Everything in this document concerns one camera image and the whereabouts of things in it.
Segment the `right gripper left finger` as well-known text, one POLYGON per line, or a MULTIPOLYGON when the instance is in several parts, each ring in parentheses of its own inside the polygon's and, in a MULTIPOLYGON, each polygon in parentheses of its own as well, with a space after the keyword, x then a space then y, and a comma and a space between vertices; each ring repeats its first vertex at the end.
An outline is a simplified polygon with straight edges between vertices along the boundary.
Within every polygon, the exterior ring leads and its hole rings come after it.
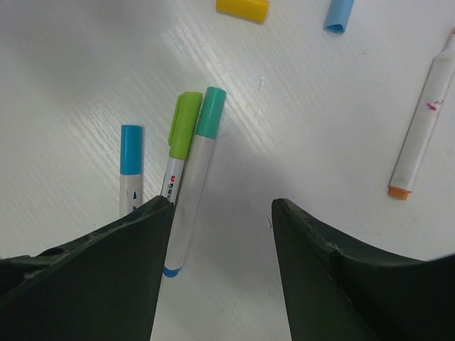
POLYGON ((157 196, 37 256, 1 260, 2 340, 148 340, 174 207, 157 196))

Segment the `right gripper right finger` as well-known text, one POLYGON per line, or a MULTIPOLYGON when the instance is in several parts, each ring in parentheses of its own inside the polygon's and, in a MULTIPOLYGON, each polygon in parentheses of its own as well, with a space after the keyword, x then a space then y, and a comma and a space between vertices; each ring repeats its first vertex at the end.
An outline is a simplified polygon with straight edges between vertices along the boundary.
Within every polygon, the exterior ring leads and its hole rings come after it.
POLYGON ((454 257, 373 247, 288 199, 272 229, 293 340, 453 340, 454 257))

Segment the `teal cap pen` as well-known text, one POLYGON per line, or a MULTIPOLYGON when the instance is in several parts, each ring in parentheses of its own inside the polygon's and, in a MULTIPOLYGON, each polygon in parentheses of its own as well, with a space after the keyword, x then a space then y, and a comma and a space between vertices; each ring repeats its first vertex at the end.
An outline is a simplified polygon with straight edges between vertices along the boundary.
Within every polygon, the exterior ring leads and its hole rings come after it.
POLYGON ((174 204, 175 212, 164 262, 164 275, 168 278, 179 274, 189 250, 225 98, 226 91, 218 87, 208 87, 203 94, 177 201, 174 204))

